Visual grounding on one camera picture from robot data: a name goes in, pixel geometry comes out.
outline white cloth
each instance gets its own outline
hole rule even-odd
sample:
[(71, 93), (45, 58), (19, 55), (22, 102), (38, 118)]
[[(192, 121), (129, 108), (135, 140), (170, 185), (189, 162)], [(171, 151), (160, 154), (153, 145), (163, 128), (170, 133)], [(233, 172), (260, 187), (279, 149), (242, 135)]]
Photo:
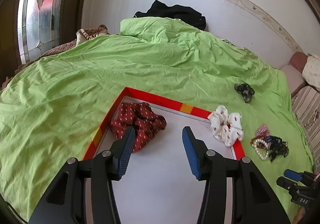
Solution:
[(227, 147), (233, 146), (237, 139), (242, 141), (241, 118), (242, 116), (239, 113), (228, 115), (228, 110), (225, 106), (218, 106), (208, 116), (213, 136), (220, 142), (224, 142)]
[(314, 86), (320, 91), (320, 58), (313, 54), (307, 59), (307, 63), (303, 68), (302, 76), (309, 85)]

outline pearl bracelet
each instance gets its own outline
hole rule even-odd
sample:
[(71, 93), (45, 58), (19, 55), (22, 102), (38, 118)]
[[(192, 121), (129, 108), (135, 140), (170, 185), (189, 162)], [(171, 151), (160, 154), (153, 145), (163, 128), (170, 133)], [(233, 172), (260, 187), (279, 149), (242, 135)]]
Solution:
[[(264, 145), (264, 147), (265, 147), (265, 150), (266, 150), (266, 155), (265, 156), (263, 156), (262, 153), (260, 153), (260, 151), (259, 151), (259, 149), (257, 147), (259, 145), (259, 143), (262, 143)], [(269, 152), (270, 152), (269, 151), (269, 145), (268, 145), (268, 143), (266, 141), (264, 141), (264, 140), (262, 140), (260, 138), (255, 139), (253, 144), (252, 144), (252, 147), (256, 150), (256, 153), (260, 157), (261, 160), (266, 160), (269, 157)]]

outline fuzzy brown blanket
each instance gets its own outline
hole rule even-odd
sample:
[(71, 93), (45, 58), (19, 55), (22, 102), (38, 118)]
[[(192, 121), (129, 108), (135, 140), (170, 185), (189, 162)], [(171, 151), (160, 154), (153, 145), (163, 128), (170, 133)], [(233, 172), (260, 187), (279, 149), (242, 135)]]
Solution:
[[(27, 62), (26, 64), (22, 64), (18, 67), (17, 70), (14, 71), (15, 75), (17, 75), (20, 71), (24, 70), (25, 68), (27, 68), (28, 66), (30, 66), (31, 64), (33, 64), (34, 62), (40, 60), (43, 57), (47, 57), (47, 56), (51, 56), (51, 55), (55, 55), (58, 53), (62, 53), (65, 51), (68, 51), (70, 49), (72, 49), (75, 46), (78, 46), (79, 44), (90, 40), (94, 37), (97, 37), (99, 35), (102, 34), (109, 34), (108, 33), (108, 28), (105, 25), (99, 25), (96, 28), (90, 28), (90, 29), (80, 29), (77, 31), (76, 33), (76, 39), (71, 41), (71, 42), (67, 42), (65, 44), (59, 45), (57, 47), (52, 48), (49, 51), (46, 51), (43, 55), (41, 55), (38, 59), (34, 60), (34, 61), (30, 61)], [(13, 77), (9, 78), (6, 77), (5, 82), (2, 83), (2, 87), (0, 90), (3, 90), (8, 83), (13, 79)]]

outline blue gripper pad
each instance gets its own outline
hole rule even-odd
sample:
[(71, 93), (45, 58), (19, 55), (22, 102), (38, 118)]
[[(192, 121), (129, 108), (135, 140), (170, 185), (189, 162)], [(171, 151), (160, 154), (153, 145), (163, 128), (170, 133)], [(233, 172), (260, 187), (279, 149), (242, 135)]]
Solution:
[(191, 172), (196, 177), (196, 179), (199, 180), (201, 176), (199, 168), (199, 158), (196, 155), (196, 151), (191, 143), (190, 136), (187, 132), (186, 127), (184, 127), (182, 130), (182, 142), (187, 154)]
[(134, 144), (134, 139), (135, 139), (135, 131), (134, 128), (127, 129), (126, 132), (124, 133), (124, 136), (122, 139), (124, 139), (128, 135), (128, 138), (124, 144), (122, 153), (119, 157), (119, 165), (118, 165), (118, 175), (122, 177), (125, 172), (127, 171), (129, 159), (131, 156), (133, 144)]
[(302, 176), (300, 173), (295, 172), (295, 171), (291, 171), (289, 169), (284, 171), (284, 177), (287, 177), (287, 178), (294, 180), (294, 181), (301, 181), (302, 180)]

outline red fabric with white dots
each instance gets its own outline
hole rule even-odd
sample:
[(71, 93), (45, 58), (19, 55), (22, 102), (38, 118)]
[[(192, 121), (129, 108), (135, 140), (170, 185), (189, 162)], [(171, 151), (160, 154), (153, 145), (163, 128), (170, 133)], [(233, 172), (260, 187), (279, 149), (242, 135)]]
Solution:
[(132, 152), (142, 149), (159, 130), (163, 130), (167, 122), (165, 118), (152, 112), (148, 103), (122, 103), (117, 120), (112, 120), (110, 129), (117, 139), (121, 139), (128, 126), (136, 132)]

